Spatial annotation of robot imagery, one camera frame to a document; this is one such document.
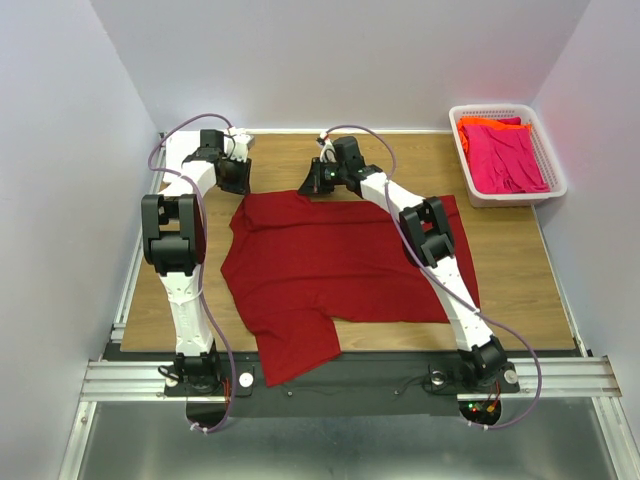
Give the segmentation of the dark red t shirt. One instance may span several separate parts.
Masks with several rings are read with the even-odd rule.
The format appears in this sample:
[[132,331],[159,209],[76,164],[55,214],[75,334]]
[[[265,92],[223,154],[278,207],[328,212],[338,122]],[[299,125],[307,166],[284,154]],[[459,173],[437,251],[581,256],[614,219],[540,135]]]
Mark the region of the dark red t shirt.
[[341,353],[333,320],[444,324],[390,215],[367,201],[295,191],[246,196],[221,273],[255,336],[265,383],[287,383]]

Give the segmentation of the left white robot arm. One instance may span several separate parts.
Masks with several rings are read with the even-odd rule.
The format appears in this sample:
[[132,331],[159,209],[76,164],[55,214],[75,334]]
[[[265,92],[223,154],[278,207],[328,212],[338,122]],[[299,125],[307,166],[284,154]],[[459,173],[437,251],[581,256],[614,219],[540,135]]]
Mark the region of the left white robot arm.
[[166,291],[176,333],[173,363],[159,368],[167,395],[211,395],[227,386],[203,305],[207,227],[199,198],[214,187],[251,192],[253,143],[236,127],[200,131],[199,145],[170,174],[168,186],[141,200],[144,258]]

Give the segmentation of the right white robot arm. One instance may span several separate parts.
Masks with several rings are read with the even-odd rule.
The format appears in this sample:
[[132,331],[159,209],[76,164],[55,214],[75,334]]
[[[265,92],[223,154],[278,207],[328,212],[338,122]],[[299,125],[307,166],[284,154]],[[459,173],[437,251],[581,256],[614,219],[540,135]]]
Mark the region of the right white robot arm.
[[344,186],[387,212],[401,237],[405,255],[431,284],[453,329],[461,358],[461,381],[472,390],[497,383],[507,367],[507,355],[481,317],[462,278],[443,201],[414,194],[378,166],[368,164],[353,136],[332,140],[323,131],[316,142],[320,155],[311,160],[298,192],[325,195]]

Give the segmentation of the folded white t shirt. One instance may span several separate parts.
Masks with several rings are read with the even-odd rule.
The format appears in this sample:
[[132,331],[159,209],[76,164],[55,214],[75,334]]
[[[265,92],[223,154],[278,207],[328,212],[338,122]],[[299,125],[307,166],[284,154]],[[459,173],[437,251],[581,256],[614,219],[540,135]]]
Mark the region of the folded white t shirt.
[[172,171],[179,171],[186,157],[192,155],[200,147],[200,132],[178,131],[165,142],[165,166]]

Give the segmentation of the orange t shirt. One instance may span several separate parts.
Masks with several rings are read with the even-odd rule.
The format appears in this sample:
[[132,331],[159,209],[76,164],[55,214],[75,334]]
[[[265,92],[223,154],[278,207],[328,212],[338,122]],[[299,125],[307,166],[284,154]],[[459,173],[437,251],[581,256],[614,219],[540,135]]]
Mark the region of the orange t shirt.
[[467,126],[479,125],[490,127],[494,130],[515,130],[515,129],[526,129],[528,132],[532,130],[531,123],[522,123],[520,117],[509,117],[504,119],[489,119],[483,117],[463,117],[461,118],[457,124],[457,132],[460,138],[460,142],[465,154],[469,151],[469,137],[465,133],[465,128]]

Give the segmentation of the pink t shirt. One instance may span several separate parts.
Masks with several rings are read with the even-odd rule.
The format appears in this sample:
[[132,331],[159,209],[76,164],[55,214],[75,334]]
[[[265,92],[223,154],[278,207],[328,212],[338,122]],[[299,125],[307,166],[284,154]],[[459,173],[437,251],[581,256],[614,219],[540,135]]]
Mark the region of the pink t shirt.
[[550,191],[538,167],[531,132],[465,128],[469,151],[465,154],[473,185],[487,195],[534,194]]

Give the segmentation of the white plastic basket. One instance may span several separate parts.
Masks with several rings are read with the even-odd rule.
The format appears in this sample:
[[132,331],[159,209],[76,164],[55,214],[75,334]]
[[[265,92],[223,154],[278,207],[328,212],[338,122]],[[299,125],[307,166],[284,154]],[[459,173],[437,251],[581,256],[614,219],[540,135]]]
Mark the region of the white plastic basket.
[[559,161],[531,107],[454,106],[449,120],[474,207],[532,206],[566,194]]

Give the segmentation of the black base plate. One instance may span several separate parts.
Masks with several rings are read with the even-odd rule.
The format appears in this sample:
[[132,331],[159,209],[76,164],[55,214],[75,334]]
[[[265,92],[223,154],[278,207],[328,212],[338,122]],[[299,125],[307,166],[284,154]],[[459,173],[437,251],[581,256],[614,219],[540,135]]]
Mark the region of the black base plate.
[[293,380],[268,387],[255,353],[235,357],[237,373],[250,374],[231,406],[233,418],[430,415],[460,418],[459,401],[490,393],[518,393],[503,374],[492,385],[471,386],[455,352],[344,353]]

